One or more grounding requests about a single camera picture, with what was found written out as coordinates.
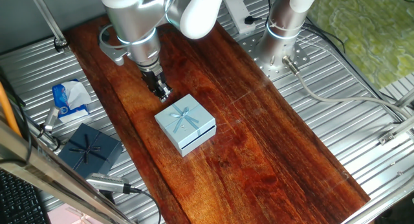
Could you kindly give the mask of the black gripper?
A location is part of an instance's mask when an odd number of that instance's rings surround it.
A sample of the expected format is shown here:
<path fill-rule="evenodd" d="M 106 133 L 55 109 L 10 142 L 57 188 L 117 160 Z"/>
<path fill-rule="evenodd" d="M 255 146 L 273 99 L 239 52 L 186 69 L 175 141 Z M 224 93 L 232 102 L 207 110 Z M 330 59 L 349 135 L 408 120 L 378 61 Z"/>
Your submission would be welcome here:
<path fill-rule="evenodd" d="M 156 96 L 161 102 L 165 102 L 171 93 L 171 88 L 162 81 L 162 67 L 154 67 L 149 71 L 141 71 L 142 78 L 150 90 L 155 90 Z"/>

